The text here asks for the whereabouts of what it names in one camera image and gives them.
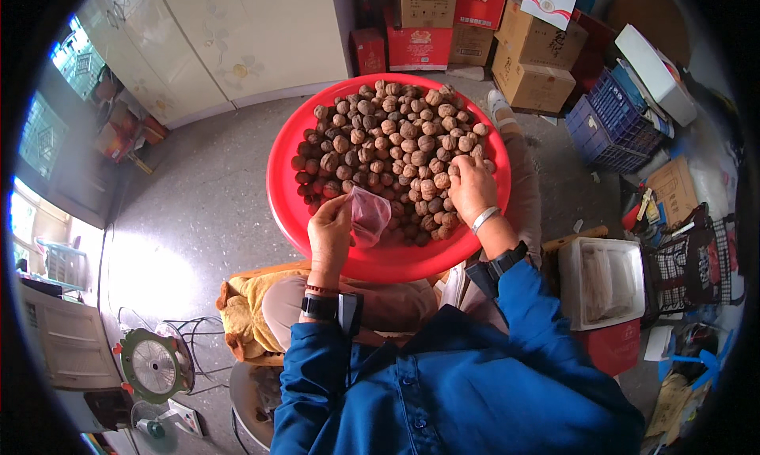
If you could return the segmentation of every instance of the floor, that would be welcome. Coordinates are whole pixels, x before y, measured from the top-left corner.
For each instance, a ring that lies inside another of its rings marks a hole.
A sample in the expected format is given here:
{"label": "floor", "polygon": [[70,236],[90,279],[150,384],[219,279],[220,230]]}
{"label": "floor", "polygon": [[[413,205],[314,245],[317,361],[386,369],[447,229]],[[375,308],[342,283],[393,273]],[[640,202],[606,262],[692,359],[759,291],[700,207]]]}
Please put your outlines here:
{"label": "floor", "polygon": [[[451,83],[486,108],[490,82],[440,72],[425,76]],[[306,99],[252,105],[176,129],[165,143],[147,150],[144,158],[153,175],[130,170],[103,250],[100,308],[112,344],[120,337],[116,315],[122,306],[128,308],[121,312],[126,327],[218,315],[214,300],[231,273],[301,259],[272,220],[264,173],[280,127]],[[606,225],[610,237],[621,237],[617,176],[600,174],[596,183],[572,149],[562,121],[554,126],[518,115],[518,123],[540,175],[543,240],[572,234],[579,219],[583,229]],[[642,354],[647,337],[641,335]],[[221,336],[199,339],[204,369],[233,364]],[[619,378],[647,419],[659,392],[656,370],[647,362]],[[227,374],[199,381],[197,388],[223,384]],[[230,426],[225,389],[176,399],[198,411],[207,433],[203,441],[183,435],[177,453],[242,453]],[[246,434],[241,438],[249,452],[262,453]]]}

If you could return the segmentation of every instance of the metal stand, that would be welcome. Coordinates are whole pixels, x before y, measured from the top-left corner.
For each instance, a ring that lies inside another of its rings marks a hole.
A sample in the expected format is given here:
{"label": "metal stand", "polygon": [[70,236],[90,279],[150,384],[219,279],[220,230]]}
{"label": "metal stand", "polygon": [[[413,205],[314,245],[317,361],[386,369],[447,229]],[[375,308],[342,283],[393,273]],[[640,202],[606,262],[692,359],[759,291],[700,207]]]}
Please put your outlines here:
{"label": "metal stand", "polygon": [[[193,388],[195,387],[195,380],[196,376],[203,376],[209,381],[211,381],[211,378],[208,376],[209,374],[214,374],[220,371],[225,371],[227,369],[231,369],[233,366],[227,366],[222,367],[220,369],[214,369],[213,371],[204,371],[201,368],[201,365],[198,364],[198,358],[195,356],[195,336],[197,335],[223,335],[224,331],[198,331],[198,326],[200,326],[204,321],[206,322],[215,322],[218,324],[223,324],[222,319],[220,317],[198,317],[194,318],[192,320],[164,320],[161,323],[159,323],[156,327],[155,333],[160,336],[172,336],[177,340],[177,352],[182,355],[182,358],[185,359],[184,362],[181,364],[182,373],[187,377],[189,388],[185,395],[187,396],[195,396],[200,393],[204,393],[206,391],[216,389],[218,387],[226,387],[229,388],[230,386],[226,384],[217,384],[216,386],[208,387],[204,390],[199,390],[196,392],[193,392]],[[182,328],[187,327],[188,325],[194,325],[192,327],[192,330],[189,332],[182,332]]]}

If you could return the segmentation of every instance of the hand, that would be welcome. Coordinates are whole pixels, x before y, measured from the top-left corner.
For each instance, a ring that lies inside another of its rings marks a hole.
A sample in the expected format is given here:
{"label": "hand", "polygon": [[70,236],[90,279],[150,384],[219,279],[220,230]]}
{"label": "hand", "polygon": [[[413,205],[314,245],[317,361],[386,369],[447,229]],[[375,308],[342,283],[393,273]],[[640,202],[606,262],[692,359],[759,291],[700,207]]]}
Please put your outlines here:
{"label": "hand", "polygon": [[460,155],[451,163],[459,166],[459,176],[451,176],[448,196],[467,226],[472,227],[483,211],[496,206],[496,180],[482,158],[475,158],[473,164],[470,156]]}
{"label": "hand", "polygon": [[353,242],[349,196],[344,194],[323,204],[309,219],[307,231],[312,246],[312,274],[337,284]]}

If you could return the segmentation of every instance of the red box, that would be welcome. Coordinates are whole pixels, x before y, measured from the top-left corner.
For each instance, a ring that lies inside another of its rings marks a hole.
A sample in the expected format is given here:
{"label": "red box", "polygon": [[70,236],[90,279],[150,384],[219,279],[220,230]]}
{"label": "red box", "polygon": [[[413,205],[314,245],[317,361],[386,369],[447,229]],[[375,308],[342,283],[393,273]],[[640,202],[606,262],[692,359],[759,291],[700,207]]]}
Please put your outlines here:
{"label": "red box", "polygon": [[385,66],[385,39],[375,28],[351,32],[351,50],[357,76],[387,72]]}
{"label": "red box", "polygon": [[599,371],[616,376],[638,362],[639,323],[637,318],[612,327],[575,331],[572,335],[583,344]]}
{"label": "red box", "polygon": [[507,0],[457,0],[454,24],[499,29]]}
{"label": "red box", "polygon": [[446,70],[452,28],[393,28],[391,11],[385,10],[388,28],[388,65],[391,72]]}

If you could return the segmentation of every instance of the person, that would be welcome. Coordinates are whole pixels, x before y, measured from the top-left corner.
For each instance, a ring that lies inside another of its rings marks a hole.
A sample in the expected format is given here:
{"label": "person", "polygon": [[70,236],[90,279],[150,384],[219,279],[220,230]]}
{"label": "person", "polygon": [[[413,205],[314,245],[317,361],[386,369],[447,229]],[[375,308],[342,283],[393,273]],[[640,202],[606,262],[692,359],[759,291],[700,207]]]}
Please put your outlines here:
{"label": "person", "polygon": [[[454,163],[461,176],[452,177],[449,195],[471,227],[496,205],[496,183],[482,159]],[[513,186],[520,179],[513,172]],[[516,232],[509,215],[509,207],[492,213],[477,229],[489,260],[523,240],[524,228]],[[499,278],[496,301],[479,292],[464,311],[438,309],[424,281],[340,280],[350,217],[347,195],[325,203],[309,221],[308,277],[283,279],[264,297],[264,318],[287,350],[272,453],[638,452],[641,412],[570,336],[559,300],[534,266],[535,247]],[[353,343],[334,320],[300,311],[305,286],[323,298],[365,295]],[[376,333],[410,329],[404,340]]]}

